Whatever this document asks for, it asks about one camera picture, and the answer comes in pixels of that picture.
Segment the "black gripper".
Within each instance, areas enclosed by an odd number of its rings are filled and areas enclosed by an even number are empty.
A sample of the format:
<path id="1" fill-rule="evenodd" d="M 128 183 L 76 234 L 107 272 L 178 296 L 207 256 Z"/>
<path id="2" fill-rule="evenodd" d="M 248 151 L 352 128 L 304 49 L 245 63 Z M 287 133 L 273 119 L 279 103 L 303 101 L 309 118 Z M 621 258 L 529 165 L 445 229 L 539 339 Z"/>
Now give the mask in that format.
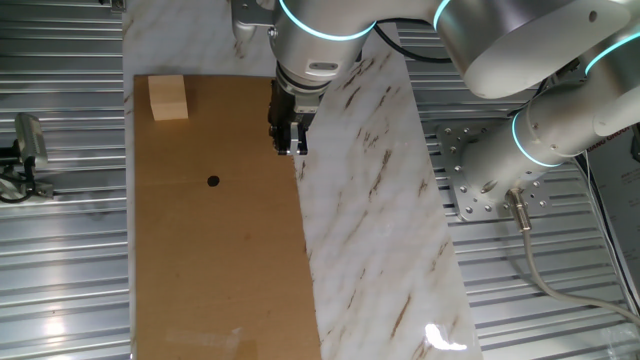
<path id="1" fill-rule="evenodd" d="M 272 82 L 268 120 L 272 124 L 274 149 L 279 155 L 308 154 L 306 128 L 313 122 L 319 105 L 319 84 L 303 84 L 284 77 Z"/>

